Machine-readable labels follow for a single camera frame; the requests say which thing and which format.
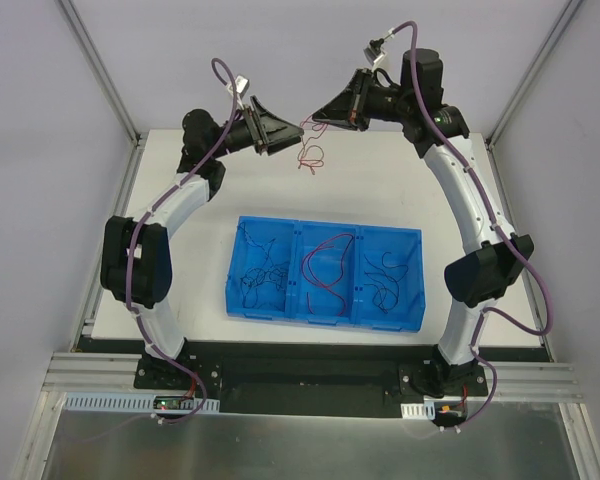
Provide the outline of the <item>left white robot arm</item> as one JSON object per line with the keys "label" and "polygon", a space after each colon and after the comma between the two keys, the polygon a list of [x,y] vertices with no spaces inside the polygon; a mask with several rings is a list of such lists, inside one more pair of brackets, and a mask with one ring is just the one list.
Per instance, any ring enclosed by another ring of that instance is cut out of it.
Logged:
{"label": "left white robot arm", "polygon": [[302,127],[267,110],[257,98],[234,102],[218,124],[194,109],[182,120],[183,145],[176,175],[154,200],[132,216],[110,217],[104,230],[100,284],[133,316],[156,375],[168,388],[184,387],[190,363],[181,358],[186,338],[168,303],[173,281],[170,240],[182,224],[219,192],[226,168],[221,157],[253,148],[273,155],[298,144]]}

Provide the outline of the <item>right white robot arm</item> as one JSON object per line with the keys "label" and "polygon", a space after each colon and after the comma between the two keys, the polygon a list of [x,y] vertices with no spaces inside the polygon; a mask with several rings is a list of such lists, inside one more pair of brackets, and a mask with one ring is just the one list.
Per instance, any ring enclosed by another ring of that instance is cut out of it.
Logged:
{"label": "right white robot arm", "polygon": [[373,120],[398,123],[439,182],[458,226],[464,255],[444,270],[452,296],[443,335],[429,363],[410,376],[416,392],[441,398],[479,373],[476,354],[487,314],[514,284],[534,251],[497,208],[474,158],[460,111],[443,100],[443,62],[431,49],[404,54],[399,83],[382,85],[376,72],[355,71],[346,87],[311,118],[365,131]]}

